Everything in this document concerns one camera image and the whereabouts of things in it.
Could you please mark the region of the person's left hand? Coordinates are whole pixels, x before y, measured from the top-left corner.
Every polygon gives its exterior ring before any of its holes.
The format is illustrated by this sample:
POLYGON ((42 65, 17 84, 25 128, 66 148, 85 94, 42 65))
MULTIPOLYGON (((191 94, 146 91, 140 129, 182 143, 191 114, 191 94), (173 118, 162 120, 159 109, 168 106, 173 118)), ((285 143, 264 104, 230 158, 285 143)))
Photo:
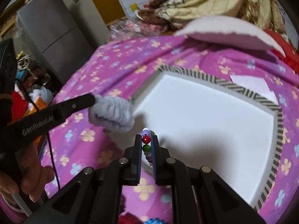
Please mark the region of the person's left hand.
POLYGON ((51 182, 55 173, 51 166, 43 167, 38 157, 38 150, 34 143, 16 153, 18 164, 22 171, 20 187, 6 174, 1 173, 1 195, 11 205, 17 206, 13 195, 19 193, 29 195, 31 201, 37 202, 47 183, 51 182))

